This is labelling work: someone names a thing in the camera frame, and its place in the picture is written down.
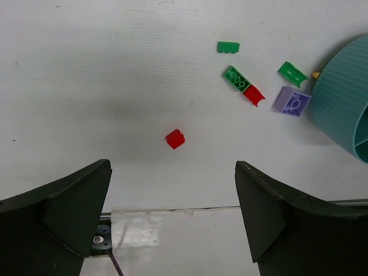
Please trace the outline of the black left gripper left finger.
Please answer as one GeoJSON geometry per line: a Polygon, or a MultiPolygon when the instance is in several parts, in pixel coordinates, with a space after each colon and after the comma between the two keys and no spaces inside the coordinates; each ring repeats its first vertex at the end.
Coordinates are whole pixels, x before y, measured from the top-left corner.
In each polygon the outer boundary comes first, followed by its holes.
{"type": "Polygon", "coordinates": [[[1,275],[79,275],[111,176],[110,161],[100,159],[1,200],[1,275]]]}

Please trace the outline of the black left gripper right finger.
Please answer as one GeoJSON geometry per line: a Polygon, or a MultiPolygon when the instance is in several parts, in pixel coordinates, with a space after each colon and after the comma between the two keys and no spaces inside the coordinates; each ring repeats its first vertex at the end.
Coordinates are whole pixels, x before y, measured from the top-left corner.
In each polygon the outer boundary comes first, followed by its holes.
{"type": "Polygon", "coordinates": [[[235,183],[261,275],[366,275],[367,201],[324,201],[244,161],[235,183]]]}

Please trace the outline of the small red lego brick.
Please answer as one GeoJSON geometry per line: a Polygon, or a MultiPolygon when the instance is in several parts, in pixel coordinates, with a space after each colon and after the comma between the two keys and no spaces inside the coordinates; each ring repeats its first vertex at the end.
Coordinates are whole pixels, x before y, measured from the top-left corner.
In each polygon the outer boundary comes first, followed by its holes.
{"type": "Polygon", "coordinates": [[[174,150],[185,143],[185,137],[179,129],[173,130],[166,137],[167,144],[174,150]]]}

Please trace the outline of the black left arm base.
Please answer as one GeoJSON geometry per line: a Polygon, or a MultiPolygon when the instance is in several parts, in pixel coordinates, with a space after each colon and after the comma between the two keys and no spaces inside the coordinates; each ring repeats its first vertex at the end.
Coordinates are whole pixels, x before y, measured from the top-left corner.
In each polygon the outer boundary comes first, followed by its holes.
{"type": "Polygon", "coordinates": [[[107,251],[112,249],[112,221],[110,213],[100,216],[97,230],[91,247],[91,256],[108,255],[107,251]]]}

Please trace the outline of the red lego tile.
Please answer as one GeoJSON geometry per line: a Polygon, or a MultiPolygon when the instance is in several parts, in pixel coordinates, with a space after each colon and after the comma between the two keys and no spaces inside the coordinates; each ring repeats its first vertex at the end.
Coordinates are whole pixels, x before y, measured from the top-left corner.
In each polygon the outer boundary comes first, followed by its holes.
{"type": "Polygon", "coordinates": [[[265,100],[265,96],[254,86],[250,85],[245,89],[243,95],[256,107],[260,101],[265,100]]]}

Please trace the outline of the green two-stud lego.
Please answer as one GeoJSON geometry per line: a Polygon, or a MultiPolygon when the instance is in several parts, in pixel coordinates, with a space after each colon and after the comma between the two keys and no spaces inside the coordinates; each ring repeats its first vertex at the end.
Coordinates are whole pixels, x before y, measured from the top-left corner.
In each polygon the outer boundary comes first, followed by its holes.
{"type": "Polygon", "coordinates": [[[239,92],[245,92],[250,86],[248,81],[234,66],[229,66],[223,73],[223,77],[239,92]]]}

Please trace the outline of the brown lego plate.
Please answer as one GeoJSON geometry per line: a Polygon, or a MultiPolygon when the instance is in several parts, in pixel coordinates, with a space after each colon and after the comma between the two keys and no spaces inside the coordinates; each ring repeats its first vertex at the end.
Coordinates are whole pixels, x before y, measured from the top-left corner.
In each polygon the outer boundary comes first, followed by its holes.
{"type": "Polygon", "coordinates": [[[313,77],[315,80],[317,80],[317,79],[319,78],[319,76],[320,76],[320,73],[319,73],[319,72],[313,72],[313,73],[312,73],[312,77],[313,77]]]}

